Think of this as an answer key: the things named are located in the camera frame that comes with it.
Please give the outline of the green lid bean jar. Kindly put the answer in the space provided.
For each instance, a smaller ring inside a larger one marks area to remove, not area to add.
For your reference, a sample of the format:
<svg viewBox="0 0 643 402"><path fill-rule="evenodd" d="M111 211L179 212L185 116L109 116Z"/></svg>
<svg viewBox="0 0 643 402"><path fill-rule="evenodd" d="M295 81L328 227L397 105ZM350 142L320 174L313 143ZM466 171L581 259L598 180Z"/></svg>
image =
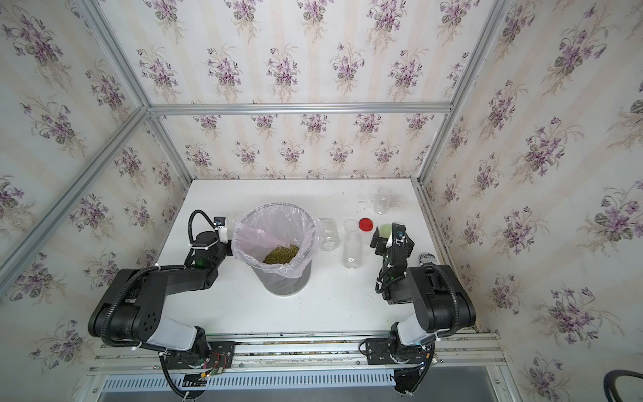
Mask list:
<svg viewBox="0 0 643 402"><path fill-rule="evenodd" d="M333 219L321 218L321 249L323 251L334 251L340 244L338 228Z"/></svg>

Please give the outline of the red jar lid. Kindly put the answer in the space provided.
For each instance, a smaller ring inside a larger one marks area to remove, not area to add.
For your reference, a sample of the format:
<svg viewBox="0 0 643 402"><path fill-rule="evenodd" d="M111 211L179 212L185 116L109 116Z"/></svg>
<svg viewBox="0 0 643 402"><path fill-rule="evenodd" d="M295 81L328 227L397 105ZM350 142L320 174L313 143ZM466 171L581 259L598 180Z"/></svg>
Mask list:
<svg viewBox="0 0 643 402"><path fill-rule="evenodd" d="M358 221L358 228L363 232L371 232L374 228L373 221L369 218L362 218Z"/></svg>

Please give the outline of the red lid bean jar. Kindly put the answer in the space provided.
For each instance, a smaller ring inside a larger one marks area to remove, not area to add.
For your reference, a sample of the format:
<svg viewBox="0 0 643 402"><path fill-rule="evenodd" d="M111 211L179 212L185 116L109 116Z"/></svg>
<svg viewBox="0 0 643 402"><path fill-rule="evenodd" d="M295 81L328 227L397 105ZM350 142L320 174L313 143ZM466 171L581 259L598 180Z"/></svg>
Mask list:
<svg viewBox="0 0 643 402"><path fill-rule="evenodd" d="M362 265L363 241L357 231L346 234L342 263L348 269L358 269Z"/></svg>

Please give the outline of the white lid bean jar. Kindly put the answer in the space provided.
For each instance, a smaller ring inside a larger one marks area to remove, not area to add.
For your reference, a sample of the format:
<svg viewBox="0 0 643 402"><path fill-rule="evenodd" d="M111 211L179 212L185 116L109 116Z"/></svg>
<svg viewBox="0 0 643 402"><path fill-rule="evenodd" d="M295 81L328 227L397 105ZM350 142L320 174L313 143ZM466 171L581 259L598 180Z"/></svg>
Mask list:
<svg viewBox="0 0 643 402"><path fill-rule="evenodd" d="M381 187L378 189L375 199L373 201L373 211L376 214L388 214L395 200L395 193L389 187Z"/></svg>

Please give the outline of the green jar lid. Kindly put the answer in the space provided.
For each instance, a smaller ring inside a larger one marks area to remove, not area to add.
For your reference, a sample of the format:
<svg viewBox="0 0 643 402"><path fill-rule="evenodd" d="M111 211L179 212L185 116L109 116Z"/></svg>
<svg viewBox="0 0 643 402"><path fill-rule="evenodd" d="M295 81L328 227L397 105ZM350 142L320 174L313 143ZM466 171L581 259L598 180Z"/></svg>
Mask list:
<svg viewBox="0 0 643 402"><path fill-rule="evenodd" d="M393 231L392 224L382 224L378 228L379 236L386 239L390 238L392 231Z"/></svg>

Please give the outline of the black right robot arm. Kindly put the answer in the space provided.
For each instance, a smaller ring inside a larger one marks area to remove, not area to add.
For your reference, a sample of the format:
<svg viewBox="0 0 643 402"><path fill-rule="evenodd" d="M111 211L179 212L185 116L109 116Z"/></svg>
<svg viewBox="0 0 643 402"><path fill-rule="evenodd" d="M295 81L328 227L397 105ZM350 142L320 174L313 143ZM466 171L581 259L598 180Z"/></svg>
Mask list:
<svg viewBox="0 0 643 402"><path fill-rule="evenodd" d="M377 229L370 247L382 257L375 291L390 305L410 304L413 314L394 323L385 339L366 341L372 365L417 363L426 348L476 324L477 312L453 268L424 253L419 263L408 263L415 243L403 224L389 231Z"/></svg>

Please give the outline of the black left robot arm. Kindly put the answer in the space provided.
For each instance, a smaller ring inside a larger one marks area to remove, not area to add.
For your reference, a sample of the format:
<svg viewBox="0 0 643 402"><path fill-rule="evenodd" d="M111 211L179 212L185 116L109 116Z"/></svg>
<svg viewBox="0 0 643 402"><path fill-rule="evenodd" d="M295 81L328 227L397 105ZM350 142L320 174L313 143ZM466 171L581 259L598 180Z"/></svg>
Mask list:
<svg viewBox="0 0 643 402"><path fill-rule="evenodd" d="M184 263L120 270L90 315L88 332L112 348L143 348L207 359L205 330L164 315L168 296L212 287L219 267L232 255L225 217L196 209L188 221L189 251Z"/></svg>

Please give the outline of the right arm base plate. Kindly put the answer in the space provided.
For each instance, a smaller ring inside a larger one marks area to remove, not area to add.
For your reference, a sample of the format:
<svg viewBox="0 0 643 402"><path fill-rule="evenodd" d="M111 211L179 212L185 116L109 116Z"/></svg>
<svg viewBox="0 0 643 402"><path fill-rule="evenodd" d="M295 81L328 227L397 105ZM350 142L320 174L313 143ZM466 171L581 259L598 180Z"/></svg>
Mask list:
<svg viewBox="0 0 643 402"><path fill-rule="evenodd" d="M368 366L419 365L435 354L433 346L404 346L392 339L367 338L358 345Z"/></svg>

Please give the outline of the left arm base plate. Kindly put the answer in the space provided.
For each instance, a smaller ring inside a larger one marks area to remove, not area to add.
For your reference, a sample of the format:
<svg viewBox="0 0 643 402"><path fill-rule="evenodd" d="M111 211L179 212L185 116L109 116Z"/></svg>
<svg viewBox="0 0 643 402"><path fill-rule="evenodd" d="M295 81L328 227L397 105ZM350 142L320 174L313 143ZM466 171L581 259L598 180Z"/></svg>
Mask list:
<svg viewBox="0 0 643 402"><path fill-rule="evenodd" d="M201 356L195 350L172 352L166 356L169 370L211 370L222 372L232 367L237 343L234 341L211 342L209 349Z"/></svg>

